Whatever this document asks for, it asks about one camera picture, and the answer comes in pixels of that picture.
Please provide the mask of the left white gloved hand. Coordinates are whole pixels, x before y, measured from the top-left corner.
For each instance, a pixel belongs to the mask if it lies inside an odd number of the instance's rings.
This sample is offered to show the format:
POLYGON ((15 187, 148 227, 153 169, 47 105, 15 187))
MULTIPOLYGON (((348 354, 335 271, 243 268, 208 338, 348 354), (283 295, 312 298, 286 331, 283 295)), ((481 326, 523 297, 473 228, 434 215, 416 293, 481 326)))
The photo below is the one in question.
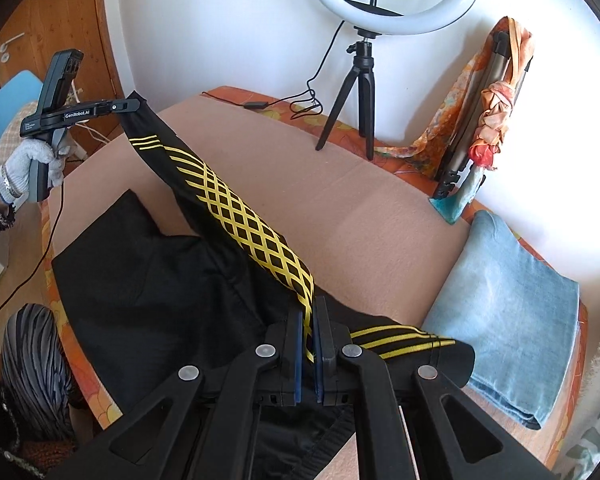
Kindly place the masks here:
POLYGON ((47 169, 47 186, 56 188, 64 180, 66 159, 74 151, 71 136, 66 136, 54 150, 38 139, 24 139, 0 165, 0 202, 12 206, 30 188, 30 168, 34 162, 47 169))

